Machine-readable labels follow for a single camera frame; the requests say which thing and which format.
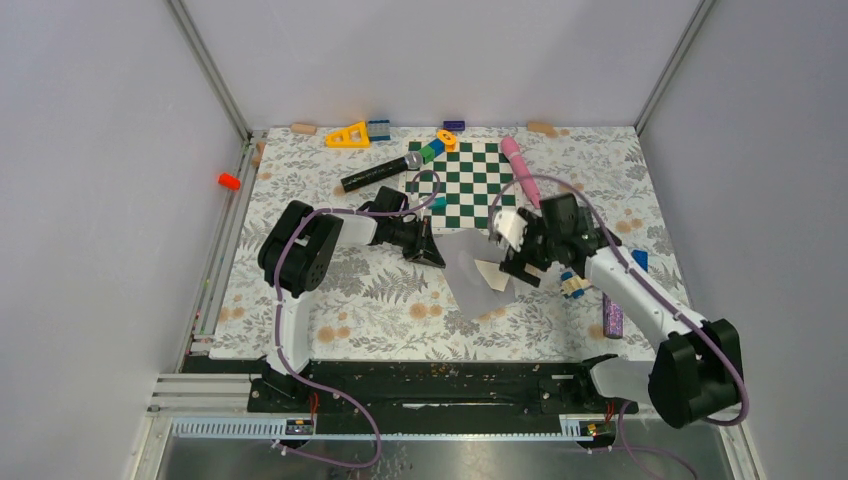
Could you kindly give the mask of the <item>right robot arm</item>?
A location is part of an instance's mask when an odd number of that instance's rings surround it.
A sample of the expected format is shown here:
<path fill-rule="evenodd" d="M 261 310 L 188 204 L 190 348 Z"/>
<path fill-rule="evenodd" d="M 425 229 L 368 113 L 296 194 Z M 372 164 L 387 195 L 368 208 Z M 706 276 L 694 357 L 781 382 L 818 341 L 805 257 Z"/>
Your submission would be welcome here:
<path fill-rule="evenodd" d="M 572 194 L 544 199 L 541 211 L 499 208 L 489 233 L 505 252 L 499 268 L 538 286 L 532 266 L 545 271 L 559 263 L 598 288 L 649 341 L 647 361 L 606 356 L 593 360 L 588 375 L 573 386 L 575 402 L 597 412 L 612 398 L 651 406 L 673 428 L 695 421 L 714 422 L 718 412 L 748 413 L 740 339 L 726 319 L 707 320 L 676 300 L 628 256 L 621 241 L 591 205 Z"/>

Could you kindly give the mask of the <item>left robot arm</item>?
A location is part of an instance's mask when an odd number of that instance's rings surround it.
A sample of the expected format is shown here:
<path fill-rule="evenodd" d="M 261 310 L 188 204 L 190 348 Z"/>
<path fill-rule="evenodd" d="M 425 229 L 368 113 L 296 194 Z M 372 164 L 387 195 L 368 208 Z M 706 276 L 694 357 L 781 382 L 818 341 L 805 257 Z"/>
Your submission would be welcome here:
<path fill-rule="evenodd" d="M 376 197 L 356 210 L 314 208 L 291 201 L 262 244 L 257 263 L 264 281 L 277 294 L 270 351 L 256 398 L 272 398 L 288 411 L 309 401 L 310 385 L 295 373 L 310 362 L 308 323 L 313 292 L 324 281 L 338 245 L 391 245 L 404 260 L 443 269 L 446 262 L 435 243 L 431 219 L 420 216 L 408 195 L 381 187 Z"/>

